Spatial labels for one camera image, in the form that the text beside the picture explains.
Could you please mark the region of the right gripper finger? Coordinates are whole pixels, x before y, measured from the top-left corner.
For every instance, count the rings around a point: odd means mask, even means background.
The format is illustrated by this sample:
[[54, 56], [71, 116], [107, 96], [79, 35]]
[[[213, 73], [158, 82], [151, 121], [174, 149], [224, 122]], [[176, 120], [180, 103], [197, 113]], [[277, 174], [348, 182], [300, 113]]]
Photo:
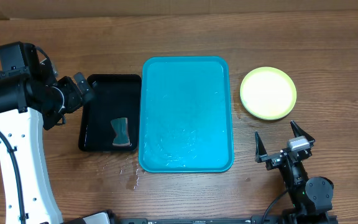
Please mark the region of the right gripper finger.
[[257, 163], [264, 162], [265, 157], [267, 157], [267, 152], [257, 131], [255, 132], [255, 146], [255, 161]]
[[297, 125], [297, 123], [294, 120], [290, 121], [290, 125], [291, 125], [291, 129], [293, 131], [294, 137], [300, 137], [300, 136], [304, 136], [306, 138], [306, 140], [313, 145], [315, 143], [315, 138], [313, 138], [312, 136], [310, 136], [307, 132], [305, 132], [304, 130], [302, 130], [299, 125]]

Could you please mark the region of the yellow-green plate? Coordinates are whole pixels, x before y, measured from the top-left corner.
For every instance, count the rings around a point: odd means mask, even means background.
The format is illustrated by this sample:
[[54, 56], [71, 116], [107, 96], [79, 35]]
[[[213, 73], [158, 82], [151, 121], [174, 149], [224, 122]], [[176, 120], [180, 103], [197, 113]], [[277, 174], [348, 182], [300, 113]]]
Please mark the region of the yellow-green plate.
[[293, 80], [274, 67], [251, 70], [242, 80], [239, 94], [244, 108], [251, 115], [264, 120], [287, 116], [297, 99]]

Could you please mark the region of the dark wet sponge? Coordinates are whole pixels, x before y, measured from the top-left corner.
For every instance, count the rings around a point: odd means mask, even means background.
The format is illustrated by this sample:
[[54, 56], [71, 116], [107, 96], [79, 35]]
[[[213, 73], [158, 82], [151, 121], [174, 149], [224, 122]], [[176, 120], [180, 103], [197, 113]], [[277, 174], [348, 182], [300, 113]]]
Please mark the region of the dark wet sponge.
[[111, 120], [111, 126], [116, 134], [112, 141], [112, 145], [116, 147], [131, 146], [127, 118], [113, 119]]

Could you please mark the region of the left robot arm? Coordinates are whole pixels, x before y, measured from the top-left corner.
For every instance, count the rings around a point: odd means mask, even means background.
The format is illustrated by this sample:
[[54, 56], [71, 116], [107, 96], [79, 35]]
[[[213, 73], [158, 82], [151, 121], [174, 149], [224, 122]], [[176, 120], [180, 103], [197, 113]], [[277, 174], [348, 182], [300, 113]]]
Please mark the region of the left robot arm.
[[56, 80], [25, 72], [0, 77], [0, 166], [6, 223], [63, 223], [53, 196], [43, 131], [65, 124], [93, 97], [82, 73]]

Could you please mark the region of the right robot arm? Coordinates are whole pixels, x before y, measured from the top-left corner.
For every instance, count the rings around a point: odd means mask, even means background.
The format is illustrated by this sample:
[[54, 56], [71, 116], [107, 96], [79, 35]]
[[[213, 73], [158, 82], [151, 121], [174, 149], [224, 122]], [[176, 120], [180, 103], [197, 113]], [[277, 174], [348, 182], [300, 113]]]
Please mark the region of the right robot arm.
[[[251, 218], [253, 223], [337, 223], [336, 216], [328, 215], [333, 209], [334, 184], [325, 177], [309, 178], [302, 161], [311, 157], [315, 139], [291, 121], [294, 138], [287, 147], [268, 155], [264, 144], [255, 132], [255, 161], [265, 163], [267, 170], [278, 169], [285, 184], [281, 193], [260, 216]], [[280, 216], [269, 215], [272, 207], [288, 194], [293, 208], [286, 209]]]

